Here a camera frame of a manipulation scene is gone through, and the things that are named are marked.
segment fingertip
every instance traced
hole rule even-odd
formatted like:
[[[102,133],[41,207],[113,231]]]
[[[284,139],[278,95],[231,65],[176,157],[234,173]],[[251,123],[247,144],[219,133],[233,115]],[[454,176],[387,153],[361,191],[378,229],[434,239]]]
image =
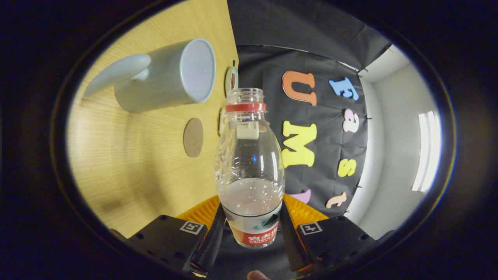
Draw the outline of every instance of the fingertip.
[[[248,273],[248,280],[270,280],[261,271],[255,270]]]

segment clear plastic bottle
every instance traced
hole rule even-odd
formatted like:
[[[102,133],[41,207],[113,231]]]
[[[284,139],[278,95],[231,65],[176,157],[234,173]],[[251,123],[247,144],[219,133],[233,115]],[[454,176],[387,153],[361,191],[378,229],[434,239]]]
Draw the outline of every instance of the clear plastic bottle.
[[[273,243],[285,188],[282,153],[264,119],[263,90],[235,89],[225,107],[215,182],[235,240],[259,249]]]

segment round coaster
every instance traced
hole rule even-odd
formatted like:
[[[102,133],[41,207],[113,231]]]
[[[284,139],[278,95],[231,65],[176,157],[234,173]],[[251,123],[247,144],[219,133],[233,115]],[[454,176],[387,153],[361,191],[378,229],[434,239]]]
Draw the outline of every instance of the round coaster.
[[[198,118],[190,119],[183,131],[183,147],[190,157],[197,157],[202,151],[204,141],[204,132],[201,120]]]

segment white mug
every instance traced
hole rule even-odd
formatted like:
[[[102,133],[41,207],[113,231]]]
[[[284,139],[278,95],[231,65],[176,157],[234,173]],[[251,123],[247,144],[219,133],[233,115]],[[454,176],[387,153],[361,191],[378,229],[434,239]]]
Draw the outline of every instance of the white mug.
[[[84,98],[115,85],[116,100],[132,113],[205,102],[213,91],[216,61],[202,38],[125,57],[100,72]]]

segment wooden table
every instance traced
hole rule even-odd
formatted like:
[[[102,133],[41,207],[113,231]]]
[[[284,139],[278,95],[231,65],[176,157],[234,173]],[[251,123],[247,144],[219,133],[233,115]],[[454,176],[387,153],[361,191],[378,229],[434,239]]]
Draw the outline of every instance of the wooden table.
[[[206,103],[132,114],[119,106],[114,87],[82,99],[89,82],[111,63],[197,37],[211,43],[216,57],[215,86]],[[88,71],[69,115],[68,156],[83,197],[109,228],[129,237],[160,214],[176,216],[216,194],[218,115],[233,60],[238,64],[226,1],[189,0],[130,30]],[[196,158],[183,148],[191,118],[204,127]]]

